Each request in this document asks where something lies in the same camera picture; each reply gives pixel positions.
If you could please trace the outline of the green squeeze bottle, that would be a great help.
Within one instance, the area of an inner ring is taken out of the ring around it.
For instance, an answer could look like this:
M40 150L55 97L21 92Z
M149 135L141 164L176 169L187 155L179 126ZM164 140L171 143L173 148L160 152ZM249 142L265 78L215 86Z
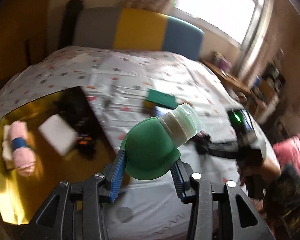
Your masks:
M126 153L126 172L138 180L165 175L180 158L177 149L202 131L202 122L187 103L161 117L147 118L126 134L121 150Z

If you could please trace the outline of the blue Tempo tissue pack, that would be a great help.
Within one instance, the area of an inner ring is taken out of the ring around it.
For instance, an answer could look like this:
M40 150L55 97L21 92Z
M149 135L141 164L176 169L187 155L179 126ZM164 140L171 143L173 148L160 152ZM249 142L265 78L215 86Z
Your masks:
M161 107L161 106L154 106L154 116L157 118L162 117L163 115L171 112L172 109Z

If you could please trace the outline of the gold storage box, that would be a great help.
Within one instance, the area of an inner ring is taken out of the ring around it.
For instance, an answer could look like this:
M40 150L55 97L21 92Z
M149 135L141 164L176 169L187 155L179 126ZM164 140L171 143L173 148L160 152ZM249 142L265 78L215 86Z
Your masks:
M27 124L27 145L35 154L27 177L3 158L4 128ZM55 92L18 107L0 121L0 213L6 223L28 224L62 180L77 183L115 160L101 124L81 87Z

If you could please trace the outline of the wooden side shelf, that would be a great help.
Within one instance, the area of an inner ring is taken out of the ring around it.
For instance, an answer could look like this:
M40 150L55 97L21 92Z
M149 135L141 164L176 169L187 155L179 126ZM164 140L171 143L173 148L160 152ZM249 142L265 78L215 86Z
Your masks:
M256 88L249 89L239 79L228 74L214 64L200 59L221 81L227 90L232 90L258 124L263 125L274 113L279 102L276 91L264 80Z

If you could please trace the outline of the green yellow scouring sponge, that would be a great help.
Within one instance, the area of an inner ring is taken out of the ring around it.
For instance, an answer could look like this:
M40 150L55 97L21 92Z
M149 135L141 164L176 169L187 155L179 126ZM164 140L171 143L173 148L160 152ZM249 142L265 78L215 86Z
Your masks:
M153 109L155 106L168 109L175 109L177 107L175 96L153 89L148 91L143 105L147 109Z

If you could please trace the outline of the pink rolled towel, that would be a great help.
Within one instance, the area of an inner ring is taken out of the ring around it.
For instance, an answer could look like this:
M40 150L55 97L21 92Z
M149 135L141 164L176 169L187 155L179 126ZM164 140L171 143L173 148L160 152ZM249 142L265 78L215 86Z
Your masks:
M12 159L19 175L29 177L36 165L36 155L27 143L28 127L23 121L15 121L10 126L9 139L12 146Z

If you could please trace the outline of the grey yellow blue headboard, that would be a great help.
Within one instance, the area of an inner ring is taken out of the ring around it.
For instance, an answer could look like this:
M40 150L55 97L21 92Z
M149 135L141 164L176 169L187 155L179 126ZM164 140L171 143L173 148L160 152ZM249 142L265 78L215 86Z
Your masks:
M168 51L198 60L204 32L178 18L140 9L99 7L79 13L74 46Z

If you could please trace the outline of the window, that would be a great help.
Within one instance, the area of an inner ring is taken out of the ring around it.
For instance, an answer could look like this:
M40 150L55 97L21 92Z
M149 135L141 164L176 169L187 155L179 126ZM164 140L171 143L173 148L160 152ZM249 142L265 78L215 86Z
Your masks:
M242 44L259 0L175 0L174 7Z

